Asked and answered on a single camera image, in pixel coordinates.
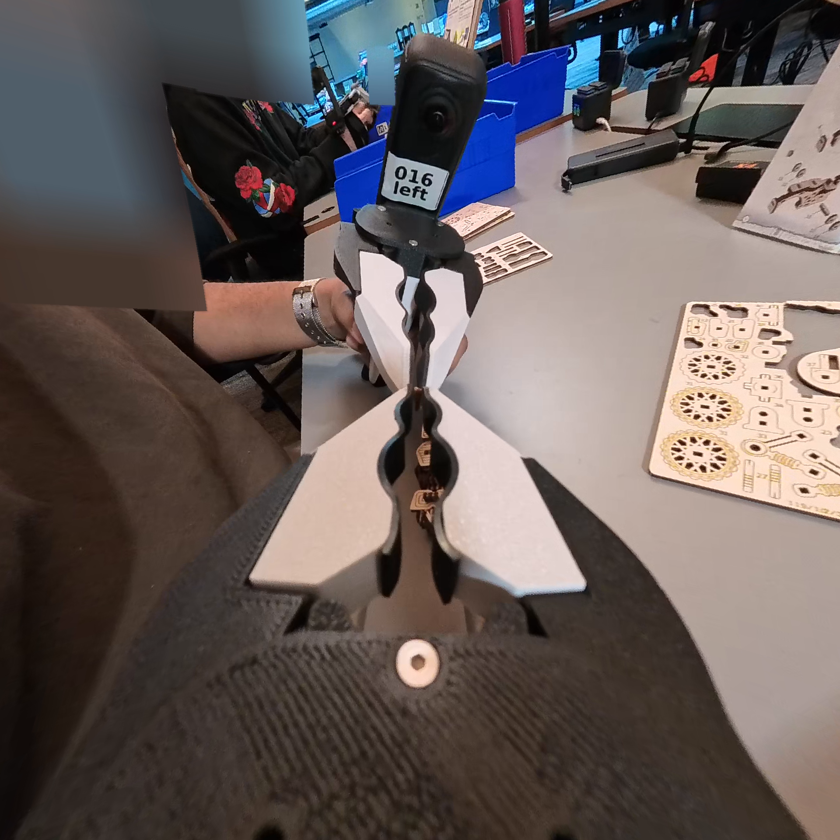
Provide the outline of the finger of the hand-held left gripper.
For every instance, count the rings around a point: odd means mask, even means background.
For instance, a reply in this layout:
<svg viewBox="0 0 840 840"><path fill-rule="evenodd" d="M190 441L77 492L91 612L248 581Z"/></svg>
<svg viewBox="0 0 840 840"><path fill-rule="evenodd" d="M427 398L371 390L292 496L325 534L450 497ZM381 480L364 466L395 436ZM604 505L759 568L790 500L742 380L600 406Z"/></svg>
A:
<svg viewBox="0 0 840 840"><path fill-rule="evenodd" d="M469 324L463 275L427 269L415 293L418 329L414 341L412 384L438 389L465 350Z"/></svg>
<svg viewBox="0 0 840 840"><path fill-rule="evenodd" d="M354 319L371 361L391 391L404 391L411 380L416 340L411 337L419 284L383 254L361 251L360 291Z"/></svg>

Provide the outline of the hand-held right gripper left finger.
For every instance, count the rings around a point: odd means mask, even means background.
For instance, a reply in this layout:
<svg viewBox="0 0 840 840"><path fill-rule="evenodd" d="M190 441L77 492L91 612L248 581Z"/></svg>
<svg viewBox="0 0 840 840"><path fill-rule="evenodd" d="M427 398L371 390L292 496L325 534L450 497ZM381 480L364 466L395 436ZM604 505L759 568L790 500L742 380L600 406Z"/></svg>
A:
<svg viewBox="0 0 840 840"><path fill-rule="evenodd" d="M367 631L421 628L421 532L399 479L414 400L388 397L321 444L249 582L362 613Z"/></svg>

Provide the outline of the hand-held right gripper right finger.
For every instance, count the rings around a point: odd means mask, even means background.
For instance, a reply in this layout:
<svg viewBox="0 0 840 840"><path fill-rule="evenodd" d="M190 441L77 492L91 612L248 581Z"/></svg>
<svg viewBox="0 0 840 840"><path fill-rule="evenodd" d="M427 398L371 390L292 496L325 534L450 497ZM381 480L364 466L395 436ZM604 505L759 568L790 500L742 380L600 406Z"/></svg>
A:
<svg viewBox="0 0 840 840"><path fill-rule="evenodd" d="M432 576L444 604L582 593L586 581L519 452L440 391L423 390L437 498Z"/></svg>

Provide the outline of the wooden puzzle piece strip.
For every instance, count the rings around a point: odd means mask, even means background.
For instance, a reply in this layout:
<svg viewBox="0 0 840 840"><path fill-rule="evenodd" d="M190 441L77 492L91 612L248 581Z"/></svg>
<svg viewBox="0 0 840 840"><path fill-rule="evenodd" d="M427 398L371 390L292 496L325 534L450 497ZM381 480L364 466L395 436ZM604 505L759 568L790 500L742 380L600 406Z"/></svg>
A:
<svg viewBox="0 0 840 840"><path fill-rule="evenodd" d="M409 509L417 524L433 534L442 528L441 506L457 465L450 447L440 434L444 418L442 396L427 383L434 338L432 317L417 302L412 306L407 337L410 345L407 385L410 430L412 434L419 435L411 458L418 487Z"/></svg>

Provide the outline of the grey desk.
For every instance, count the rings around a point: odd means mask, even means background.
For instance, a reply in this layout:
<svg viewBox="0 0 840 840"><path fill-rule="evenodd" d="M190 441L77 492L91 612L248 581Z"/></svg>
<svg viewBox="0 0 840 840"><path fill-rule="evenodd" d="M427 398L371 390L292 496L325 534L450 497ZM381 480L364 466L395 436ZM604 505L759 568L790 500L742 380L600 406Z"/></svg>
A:
<svg viewBox="0 0 840 840"><path fill-rule="evenodd" d="M581 185L573 154L616 141L566 122L519 145L515 217L551 261L490 286L444 392L536 458L646 563L732 721L812 838L838 838L838 523L646 471L688 301L838 300L838 257L732 230L696 160Z"/></svg>

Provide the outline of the person's left hand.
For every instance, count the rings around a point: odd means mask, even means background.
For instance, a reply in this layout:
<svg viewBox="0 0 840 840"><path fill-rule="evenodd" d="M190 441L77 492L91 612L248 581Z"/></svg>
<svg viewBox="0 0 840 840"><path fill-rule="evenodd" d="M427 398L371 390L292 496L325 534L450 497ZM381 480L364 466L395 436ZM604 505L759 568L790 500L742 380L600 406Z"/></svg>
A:
<svg viewBox="0 0 840 840"><path fill-rule="evenodd" d="M354 298L350 289L337 277L322 278L315 289L315 298L327 332L368 364L371 354L354 320Z"/></svg>

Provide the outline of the blue plastic bin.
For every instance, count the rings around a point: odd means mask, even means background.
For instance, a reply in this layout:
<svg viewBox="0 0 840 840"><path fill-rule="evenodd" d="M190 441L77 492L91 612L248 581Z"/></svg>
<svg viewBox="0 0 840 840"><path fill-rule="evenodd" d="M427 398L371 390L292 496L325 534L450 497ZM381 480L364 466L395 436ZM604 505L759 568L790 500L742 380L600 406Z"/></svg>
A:
<svg viewBox="0 0 840 840"><path fill-rule="evenodd" d="M486 97L516 104L516 134L563 114L569 53L568 46L546 49L488 70Z"/></svg>
<svg viewBox="0 0 840 840"><path fill-rule="evenodd" d="M516 181L516 104L486 100L469 137L441 216L512 188ZM334 163L334 191L340 219L352 220L353 210L375 201L382 175L384 137Z"/></svg>

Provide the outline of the printed display board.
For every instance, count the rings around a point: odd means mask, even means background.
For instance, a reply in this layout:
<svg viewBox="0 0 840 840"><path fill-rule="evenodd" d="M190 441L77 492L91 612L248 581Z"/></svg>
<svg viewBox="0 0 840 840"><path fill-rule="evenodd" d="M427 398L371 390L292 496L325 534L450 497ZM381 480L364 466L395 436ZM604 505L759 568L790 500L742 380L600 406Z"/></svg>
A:
<svg viewBox="0 0 840 840"><path fill-rule="evenodd" d="M449 0L444 38L467 49L475 47L483 1Z"/></svg>

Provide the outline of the red bottle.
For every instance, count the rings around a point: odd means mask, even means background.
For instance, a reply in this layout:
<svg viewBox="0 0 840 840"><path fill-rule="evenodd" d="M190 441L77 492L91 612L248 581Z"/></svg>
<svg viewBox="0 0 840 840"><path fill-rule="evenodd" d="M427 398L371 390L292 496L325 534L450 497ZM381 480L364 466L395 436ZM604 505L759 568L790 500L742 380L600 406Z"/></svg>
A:
<svg viewBox="0 0 840 840"><path fill-rule="evenodd" d="M503 60L516 66L528 52L524 1L499 1L498 17Z"/></svg>

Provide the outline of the small black charger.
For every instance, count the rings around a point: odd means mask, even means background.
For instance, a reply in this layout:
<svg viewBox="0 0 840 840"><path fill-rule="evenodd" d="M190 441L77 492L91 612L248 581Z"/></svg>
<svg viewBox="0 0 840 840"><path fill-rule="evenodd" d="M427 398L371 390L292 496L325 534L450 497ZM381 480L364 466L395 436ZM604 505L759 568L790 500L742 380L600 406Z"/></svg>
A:
<svg viewBox="0 0 840 840"><path fill-rule="evenodd" d="M598 119L609 120L612 112L613 88L604 81L577 88L572 97L572 123L583 132L593 130Z"/></svg>

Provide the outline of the large wooden puzzle sheet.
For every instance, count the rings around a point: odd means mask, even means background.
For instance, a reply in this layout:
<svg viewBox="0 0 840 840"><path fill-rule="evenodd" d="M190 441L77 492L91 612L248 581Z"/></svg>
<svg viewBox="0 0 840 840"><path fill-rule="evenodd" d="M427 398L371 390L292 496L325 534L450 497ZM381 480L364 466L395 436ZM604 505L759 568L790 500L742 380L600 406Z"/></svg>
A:
<svg viewBox="0 0 840 840"><path fill-rule="evenodd" d="M692 301L656 427L652 476L839 519L838 398L784 368L788 310L837 301Z"/></svg>

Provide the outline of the person's brown shirt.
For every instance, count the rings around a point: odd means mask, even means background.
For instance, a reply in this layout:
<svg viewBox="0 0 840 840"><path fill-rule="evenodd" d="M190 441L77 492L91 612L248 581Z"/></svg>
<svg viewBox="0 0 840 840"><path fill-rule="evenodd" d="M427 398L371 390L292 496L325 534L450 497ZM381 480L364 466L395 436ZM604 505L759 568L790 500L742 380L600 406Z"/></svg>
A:
<svg viewBox="0 0 840 840"><path fill-rule="evenodd" d="M169 583L291 464L175 332L2 304L2 838Z"/></svg>

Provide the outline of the small black box red label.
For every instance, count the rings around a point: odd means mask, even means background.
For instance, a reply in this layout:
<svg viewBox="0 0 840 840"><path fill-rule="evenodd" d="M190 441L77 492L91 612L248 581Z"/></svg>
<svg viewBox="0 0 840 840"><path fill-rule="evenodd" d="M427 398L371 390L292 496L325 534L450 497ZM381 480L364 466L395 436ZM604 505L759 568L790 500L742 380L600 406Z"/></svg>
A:
<svg viewBox="0 0 840 840"><path fill-rule="evenodd" d="M696 174L696 197L743 205L769 165L769 161L704 164Z"/></svg>

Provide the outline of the black tablet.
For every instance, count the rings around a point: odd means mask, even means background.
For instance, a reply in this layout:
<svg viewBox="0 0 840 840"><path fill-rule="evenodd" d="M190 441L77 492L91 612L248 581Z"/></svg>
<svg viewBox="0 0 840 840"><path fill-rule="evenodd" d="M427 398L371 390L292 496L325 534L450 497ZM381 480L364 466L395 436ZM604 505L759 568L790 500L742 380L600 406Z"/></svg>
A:
<svg viewBox="0 0 840 840"><path fill-rule="evenodd" d="M703 111L696 124L695 143L748 141L767 148L778 148L801 104L722 103Z"/></svg>

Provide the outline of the round wooden puzzle piece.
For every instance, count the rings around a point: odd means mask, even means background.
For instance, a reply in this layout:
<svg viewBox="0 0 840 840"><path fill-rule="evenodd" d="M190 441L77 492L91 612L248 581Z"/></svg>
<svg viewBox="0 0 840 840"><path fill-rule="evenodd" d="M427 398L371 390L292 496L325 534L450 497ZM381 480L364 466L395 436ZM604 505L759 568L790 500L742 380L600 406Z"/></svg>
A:
<svg viewBox="0 0 840 840"><path fill-rule="evenodd" d="M801 382L822 394L839 398L839 353L839 348L834 348L799 358L795 370Z"/></svg>

